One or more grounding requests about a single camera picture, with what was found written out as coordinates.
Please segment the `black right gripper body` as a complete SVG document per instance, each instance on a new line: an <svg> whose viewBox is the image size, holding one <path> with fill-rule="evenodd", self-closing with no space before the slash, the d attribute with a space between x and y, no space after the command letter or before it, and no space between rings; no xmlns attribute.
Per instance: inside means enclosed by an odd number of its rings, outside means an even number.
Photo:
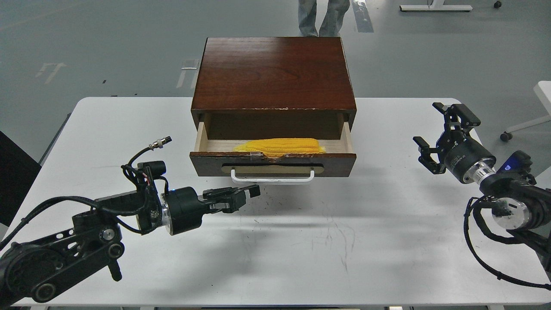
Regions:
<svg viewBox="0 0 551 310"><path fill-rule="evenodd" d="M479 161L494 167L496 157L485 149L476 139L462 131L443 132L438 139L439 161L462 184L472 183L472 177L465 175Z"/></svg>

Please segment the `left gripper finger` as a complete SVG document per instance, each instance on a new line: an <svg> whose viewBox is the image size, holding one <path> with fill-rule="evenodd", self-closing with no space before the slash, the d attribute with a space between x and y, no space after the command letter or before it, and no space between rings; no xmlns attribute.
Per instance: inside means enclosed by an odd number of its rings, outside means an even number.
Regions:
<svg viewBox="0 0 551 310"><path fill-rule="evenodd" d="M254 198L260 196L260 187L258 185L249 185L243 188L218 188L205 190L202 193L202 199L209 204L223 198L239 197L239 198Z"/></svg>
<svg viewBox="0 0 551 310"><path fill-rule="evenodd" d="M232 214L237 212L246 204L246 198L230 197L216 200L209 205L210 213L222 212L226 214Z"/></svg>

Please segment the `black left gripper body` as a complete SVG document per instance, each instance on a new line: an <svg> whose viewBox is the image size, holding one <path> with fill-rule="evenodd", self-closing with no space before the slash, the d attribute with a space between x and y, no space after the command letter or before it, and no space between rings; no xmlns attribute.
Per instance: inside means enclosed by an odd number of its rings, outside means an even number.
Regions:
<svg viewBox="0 0 551 310"><path fill-rule="evenodd" d="M209 204L199 200L194 188L169 190L161 195L163 225L171 236L199 228L204 214L211 212Z"/></svg>

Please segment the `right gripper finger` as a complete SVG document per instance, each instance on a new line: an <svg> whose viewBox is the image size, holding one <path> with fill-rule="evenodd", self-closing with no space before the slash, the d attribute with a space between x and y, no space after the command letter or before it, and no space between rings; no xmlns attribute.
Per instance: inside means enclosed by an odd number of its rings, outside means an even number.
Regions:
<svg viewBox="0 0 551 310"><path fill-rule="evenodd" d="M464 104L444 105L434 102L432 106L443 114L443 133L441 138L466 139L470 131L480 126L480 119Z"/></svg>
<svg viewBox="0 0 551 310"><path fill-rule="evenodd" d="M418 161L426 167L427 170L433 174L444 174L446 172L446 166L443 162L446 154L448 153L448 140L441 137L437 141L435 148L431 148L429 143L421 136L414 136L413 141L418 145L420 156ZM437 154L439 161L435 161L431 154Z"/></svg>

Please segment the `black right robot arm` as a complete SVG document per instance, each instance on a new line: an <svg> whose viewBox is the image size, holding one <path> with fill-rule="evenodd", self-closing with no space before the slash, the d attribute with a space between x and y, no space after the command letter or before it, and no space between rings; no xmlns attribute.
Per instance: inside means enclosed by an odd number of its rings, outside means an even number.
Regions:
<svg viewBox="0 0 551 310"><path fill-rule="evenodd" d="M435 175L451 171L460 183L477 184L482 197L470 201L466 216L473 216L492 241L527 245L541 255L549 272L550 237L533 230L550 222L550 190L536 186L531 157L516 151L495 170L496 157L470 134L480 119L464 104L432 106L443 115L443 133L433 148L422 137L413 137L418 161Z"/></svg>

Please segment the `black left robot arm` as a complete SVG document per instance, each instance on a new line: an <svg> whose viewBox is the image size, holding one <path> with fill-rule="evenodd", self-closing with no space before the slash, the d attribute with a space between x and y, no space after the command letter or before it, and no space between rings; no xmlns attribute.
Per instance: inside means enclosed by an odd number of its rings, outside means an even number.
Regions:
<svg viewBox="0 0 551 310"><path fill-rule="evenodd" d="M161 149L171 140L167 136L153 142L121 166L135 190L95 200L57 196L23 217L1 241L1 308L6 310L23 298L48 302L104 267L113 280L120 281L118 259L125 251L121 228L145 235L166 227L173 236L199 228L205 214L232 214L249 198L260 196L258 185L209 189L198 195L191 187L171 190L168 182L159 193L155 182L166 180L165 163L133 164L144 153ZM12 241L31 220L61 202L76 202L90 209L71 218L72 228L30 242Z"/></svg>

